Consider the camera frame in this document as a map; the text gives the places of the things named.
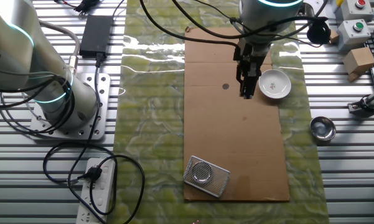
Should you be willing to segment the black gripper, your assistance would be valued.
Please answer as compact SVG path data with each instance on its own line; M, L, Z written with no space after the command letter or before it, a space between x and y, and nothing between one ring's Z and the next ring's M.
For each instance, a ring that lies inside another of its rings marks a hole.
M252 44L240 39L238 46L240 49L234 55L234 61L237 62L236 80L240 84L240 93L244 93L244 99L251 99L256 88L256 77L261 76L261 66L271 42Z

